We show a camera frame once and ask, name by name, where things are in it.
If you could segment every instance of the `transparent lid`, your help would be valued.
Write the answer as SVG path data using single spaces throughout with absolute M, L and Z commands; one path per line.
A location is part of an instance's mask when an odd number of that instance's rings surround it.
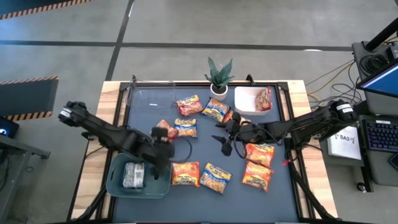
M 166 110 L 175 101 L 175 83 L 171 81 L 141 81 L 132 77 L 126 104 L 140 110 Z

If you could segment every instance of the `keyboard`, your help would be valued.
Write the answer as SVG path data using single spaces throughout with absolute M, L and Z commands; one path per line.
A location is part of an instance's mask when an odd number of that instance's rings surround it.
M 362 120 L 363 129 L 370 150 L 398 152 L 398 123 L 375 120 Z

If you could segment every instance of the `gray floor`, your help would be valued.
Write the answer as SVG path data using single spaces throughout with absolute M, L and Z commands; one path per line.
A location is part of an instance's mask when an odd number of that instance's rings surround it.
M 0 40 L 115 42 L 128 0 L 98 0 L 0 21 Z M 394 0 L 136 0 L 124 42 L 350 46 L 370 39 L 398 15 Z M 113 47 L 0 45 L 0 81 L 58 75 L 55 111 L 68 100 L 96 111 Z M 112 80 L 202 80 L 207 56 L 217 64 L 234 58 L 233 75 L 309 82 L 352 59 L 351 52 L 298 50 L 121 49 Z M 351 69 L 358 76 L 355 66 Z M 333 75 L 307 87 L 320 88 Z M 343 72 L 333 83 L 348 83 Z M 330 85 L 317 93 L 335 95 Z M 67 217 L 87 142 L 80 129 L 56 116 L 20 122 L 18 139 L 52 151 L 33 159 L 11 217 L 28 223 Z M 396 223 L 398 188 L 355 189 L 349 167 L 326 166 L 339 216 L 344 220 Z

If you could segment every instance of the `white bowl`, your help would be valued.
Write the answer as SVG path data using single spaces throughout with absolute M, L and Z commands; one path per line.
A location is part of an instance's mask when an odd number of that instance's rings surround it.
M 270 110 L 256 111 L 256 96 L 265 90 L 264 87 L 235 88 L 235 111 L 244 115 L 266 115 Z

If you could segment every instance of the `yellow and black hazard tape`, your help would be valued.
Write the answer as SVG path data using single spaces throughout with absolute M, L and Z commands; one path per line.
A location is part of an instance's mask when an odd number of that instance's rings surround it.
M 9 115 L 9 116 L 4 116 L 3 118 L 6 118 L 10 121 L 23 121 L 23 120 L 27 120 L 27 119 L 48 118 L 51 115 L 52 115 L 52 111 L 43 111 L 43 112 L 36 112 L 36 113 L 29 113 L 29 114 Z
M 49 5 L 49 6 L 36 7 L 33 9 L 26 9 L 26 10 L 22 10 L 22 11 L 18 11 L 18 12 L 10 12 L 9 14 L 0 15 L 0 20 L 10 19 L 10 18 L 17 17 L 17 16 L 29 15 L 29 14 L 33 14 L 36 12 L 45 12 L 45 11 L 49 11 L 52 9 L 60 9 L 62 7 L 72 6 L 72 5 L 81 4 L 81 3 L 90 2 L 90 1 L 95 1 L 95 0 L 71 0 L 71 1 L 60 2 L 58 4 Z
M 11 81 L 0 82 L 0 85 L 27 83 L 27 82 L 41 82 L 45 80 L 59 80 L 59 77 L 53 76 L 53 77 L 28 78 L 24 80 L 11 80 Z M 10 121 L 22 121 L 27 119 L 48 118 L 49 116 L 51 116 L 51 114 L 52 111 L 42 111 L 42 112 L 28 113 L 28 114 L 7 115 L 3 116 L 3 118 L 6 118 Z
M 27 82 L 38 82 L 44 80 L 59 80 L 59 77 L 40 77 L 40 78 L 28 78 L 25 80 L 11 80 L 11 81 L 4 81 L 0 82 L 0 85 L 8 85 L 8 84 L 17 84 L 17 83 L 27 83 Z

